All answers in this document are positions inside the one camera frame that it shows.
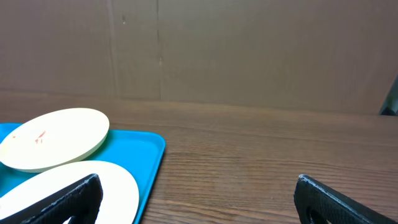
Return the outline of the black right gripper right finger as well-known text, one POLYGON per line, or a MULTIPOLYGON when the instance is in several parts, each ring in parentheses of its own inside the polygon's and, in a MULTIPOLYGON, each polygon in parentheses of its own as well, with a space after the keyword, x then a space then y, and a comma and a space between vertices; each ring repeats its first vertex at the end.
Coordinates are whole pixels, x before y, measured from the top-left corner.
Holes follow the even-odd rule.
POLYGON ((397 224, 305 174, 298 177, 294 204, 300 222, 306 224, 397 224))

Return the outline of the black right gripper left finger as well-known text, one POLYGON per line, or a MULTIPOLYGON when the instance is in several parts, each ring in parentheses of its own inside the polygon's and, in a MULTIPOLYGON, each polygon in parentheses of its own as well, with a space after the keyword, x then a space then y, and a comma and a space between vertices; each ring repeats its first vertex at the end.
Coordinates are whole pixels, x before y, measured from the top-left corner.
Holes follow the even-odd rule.
POLYGON ((1 224, 94 224, 103 199, 98 174, 62 188, 1 220, 1 224))

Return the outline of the pink plate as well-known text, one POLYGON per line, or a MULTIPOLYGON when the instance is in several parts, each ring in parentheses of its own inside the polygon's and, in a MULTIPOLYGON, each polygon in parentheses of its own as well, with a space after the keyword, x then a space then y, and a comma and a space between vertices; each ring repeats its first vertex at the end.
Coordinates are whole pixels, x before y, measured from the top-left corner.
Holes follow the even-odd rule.
POLYGON ((103 199, 96 224, 131 224, 137 213, 139 189, 123 167, 105 161, 81 161, 40 173, 1 197, 1 218, 6 218, 86 177, 99 176, 103 199))

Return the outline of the yellow plate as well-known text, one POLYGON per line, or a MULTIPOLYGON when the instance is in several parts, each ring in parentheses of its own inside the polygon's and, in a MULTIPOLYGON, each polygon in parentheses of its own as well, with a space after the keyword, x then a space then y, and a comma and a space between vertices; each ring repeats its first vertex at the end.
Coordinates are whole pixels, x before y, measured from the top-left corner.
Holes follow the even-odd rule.
POLYGON ((69 108, 38 116, 1 142, 1 163, 30 173, 81 161, 104 143, 108 117, 91 108, 69 108))

